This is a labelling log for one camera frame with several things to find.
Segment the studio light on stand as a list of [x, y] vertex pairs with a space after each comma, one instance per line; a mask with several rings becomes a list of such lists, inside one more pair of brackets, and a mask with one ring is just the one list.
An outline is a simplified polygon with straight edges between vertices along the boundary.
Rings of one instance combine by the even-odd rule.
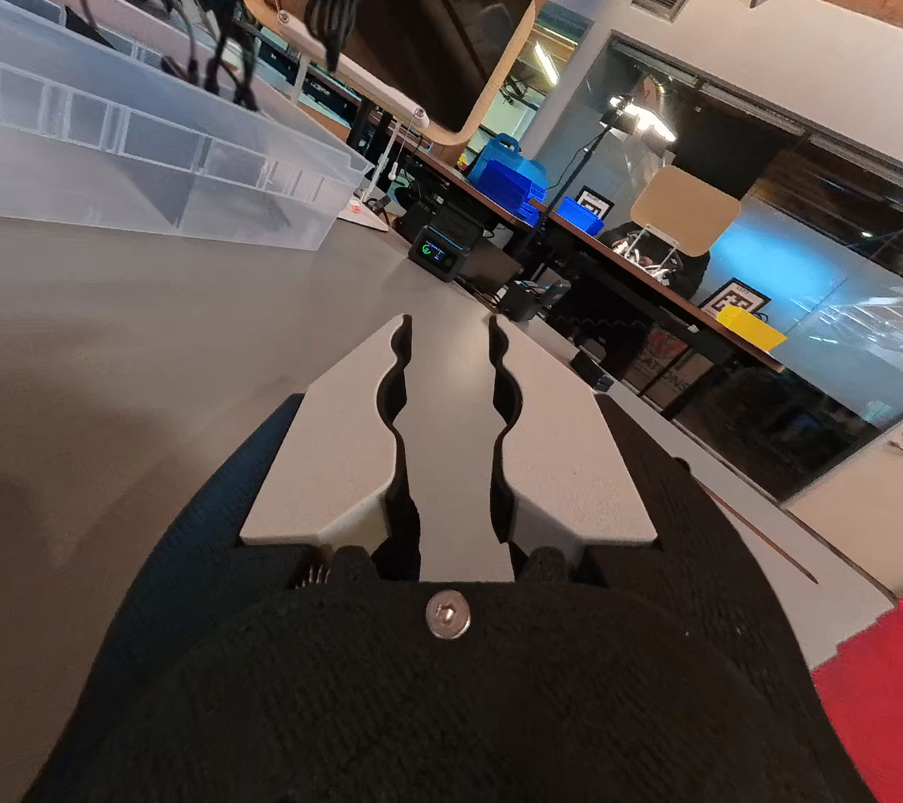
[[639, 133], [642, 144], [660, 157], [670, 150], [678, 140], [677, 133], [657, 113], [636, 103], [633, 95], [621, 94], [611, 97], [608, 107], [598, 123], [602, 126], [601, 131], [588, 141], [581, 143], [578, 150], [574, 152], [571, 160], [562, 169], [561, 176], [553, 185], [556, 190], [553, 197], [544, 201], [536, 224], [525, 233], [519, 244], [514, 246], [514, 258], [519, 263], [525, 259], [529, 247], [540, 229], [547, 224], [553, 213], [558, 212], [571, 184], [581, 175], [581, 171], [611, 132], [622, 132], [626, 136], [634, 136]]

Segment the printed cardboard box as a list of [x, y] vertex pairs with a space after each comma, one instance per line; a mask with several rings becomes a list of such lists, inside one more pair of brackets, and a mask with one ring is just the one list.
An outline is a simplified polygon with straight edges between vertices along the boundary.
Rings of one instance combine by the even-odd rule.
[[714, 367], [704, 355], [654, 325], [622, 382], [642, 400], [663, 411]]

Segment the blue plastic bin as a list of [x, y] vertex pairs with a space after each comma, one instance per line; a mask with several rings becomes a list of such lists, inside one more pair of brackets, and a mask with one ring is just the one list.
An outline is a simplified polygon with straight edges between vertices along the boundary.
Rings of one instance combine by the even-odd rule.
[[604, 229], [604, 219], [600, 210], [582, 205], [570, 197], [560, 200], [555, 213], [565, 222], [592, 237], [596, 237]]

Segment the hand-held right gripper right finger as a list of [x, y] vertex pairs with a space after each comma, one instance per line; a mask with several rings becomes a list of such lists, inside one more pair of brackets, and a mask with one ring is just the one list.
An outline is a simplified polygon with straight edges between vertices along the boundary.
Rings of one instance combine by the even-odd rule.
[[657, 530], [592, 389], [516, 324], [491, 315], [492, 528], [518, 575], [537, 549], [575, 570], [587, 549], [653, 549]]

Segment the blue tote bag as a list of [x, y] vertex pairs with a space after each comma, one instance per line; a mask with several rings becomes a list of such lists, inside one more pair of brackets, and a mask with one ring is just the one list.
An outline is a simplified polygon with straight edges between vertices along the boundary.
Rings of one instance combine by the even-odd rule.
[[492, 137], [481, 150], [477, 158], [468, 166], [466, 178], [472, 185], [480, 180], [483, 170], [490, 162], [497, 162], [508, 169], [518, 172], [522, 157], [518, 140], [507, 133], [499, 133]]

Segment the small black box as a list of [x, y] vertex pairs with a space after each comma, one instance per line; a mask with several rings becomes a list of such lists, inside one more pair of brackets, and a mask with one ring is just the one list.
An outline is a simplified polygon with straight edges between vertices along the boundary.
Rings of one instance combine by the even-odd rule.
[[570, 368], [594, 392], [606, 393], [614, 383], [614, 379], [606, 372], [602, 362], [582, 346], [570, 360]]

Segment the yellow plastic bin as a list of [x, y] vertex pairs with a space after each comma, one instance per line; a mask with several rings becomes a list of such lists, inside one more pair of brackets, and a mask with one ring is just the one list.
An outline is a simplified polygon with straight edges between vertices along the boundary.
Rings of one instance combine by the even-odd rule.
[[725, 306], [717, 313], [716, 321], [766, 354], [770, 354], [786, 341], [786, 335], [769, 326], [749, 310], [736, 305]]

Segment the long wooden table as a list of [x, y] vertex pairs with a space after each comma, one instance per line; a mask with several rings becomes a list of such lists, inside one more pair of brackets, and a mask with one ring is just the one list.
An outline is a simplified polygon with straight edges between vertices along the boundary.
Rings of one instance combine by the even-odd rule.
[[404, 173], [424, 196], [453, 205], [481, 223], [485, 230], [493, 230], [503, 224], [515, 233], [525, 233], [533, 227], [530, 222], [485, 196], [456, 169], [435, 158], [417, 142], [404, 140], [400, 163]]
[[711, 363], [706, 373], [661, 409], [660, 414], [666, 421], [673, 421], [738, 367], [761, 366], [773, 373], [784, 372], [784, 365], [777, 359], [717, 322], [691, 301], [618, 256], [558, 213], [544, 210], [536, 200], [531, 204], [540, 210], [546, 222], [576, 241], [579, 251], [575, 265], [581, 273], [591, 276], [606, 290], [662, 326], [684, 344], [686, 352], [693, 351]]

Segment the white mirror stand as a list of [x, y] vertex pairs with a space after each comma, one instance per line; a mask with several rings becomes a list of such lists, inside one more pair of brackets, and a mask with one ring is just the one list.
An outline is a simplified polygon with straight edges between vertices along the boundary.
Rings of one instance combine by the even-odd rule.
[[[307, 26], [290, 12], [277, 9], [278, 31], [281, 36], [310, 61], [326, 64], [326, 48], [321, 41], [312, 36]], [[398, 138], [402, 124], [407, 131], [415, 129], [424, 135], [430, 126], [430, 119], [421, 104], [415, 102], [398, 89], [380, 80], [365, 67], [357, 64], [346, 55], [340, 55], [334, 69], [338, 80], [354, 87], [359, 94], [381, 106], [384, 111], [391, 112], [398, 121], [392, 133], [391, 142]]]

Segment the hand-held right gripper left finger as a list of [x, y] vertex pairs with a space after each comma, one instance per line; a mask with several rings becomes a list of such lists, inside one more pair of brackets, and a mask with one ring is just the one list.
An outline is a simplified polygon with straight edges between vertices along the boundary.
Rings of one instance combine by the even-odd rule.
[[239, 538], [309, 546], [331, 562], [360, 547], [387, 580], [420, 578], [421, 521], [396, 418], [407, 403], [412, 315], [399, 314], [314, 380]]

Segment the stack of blue bins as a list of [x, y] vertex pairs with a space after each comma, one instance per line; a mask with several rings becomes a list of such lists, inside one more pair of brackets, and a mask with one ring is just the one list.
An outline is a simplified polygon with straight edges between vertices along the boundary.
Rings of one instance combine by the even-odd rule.
[[545, 187], [497, 160], [485, 165], [476, 188], [508, 213], [530, 223], [539, 216], [531, 202], [543, 205], [547, 195]]

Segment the red plastic bin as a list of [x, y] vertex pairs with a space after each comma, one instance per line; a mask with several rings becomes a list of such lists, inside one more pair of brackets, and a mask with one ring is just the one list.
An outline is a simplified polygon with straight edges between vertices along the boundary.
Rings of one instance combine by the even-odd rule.
[[902, 800], [902, 601], [813, 673], [832, 727], [879, 802]]

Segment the clear plastic bin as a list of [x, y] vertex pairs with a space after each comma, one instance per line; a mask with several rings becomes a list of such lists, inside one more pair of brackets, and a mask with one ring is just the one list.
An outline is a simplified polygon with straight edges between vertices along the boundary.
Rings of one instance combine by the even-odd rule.
[[2, 1], [1, 214], [316, 251], [369, 165]]

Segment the black power station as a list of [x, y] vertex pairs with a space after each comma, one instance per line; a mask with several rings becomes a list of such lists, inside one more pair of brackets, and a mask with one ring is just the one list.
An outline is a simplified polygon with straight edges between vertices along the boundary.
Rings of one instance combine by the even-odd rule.
[[454, 205], [441, 205], [415, 235], [409, 259], [444, 283], [495, 297], [524, 268], [491, 243], [480, 218]]

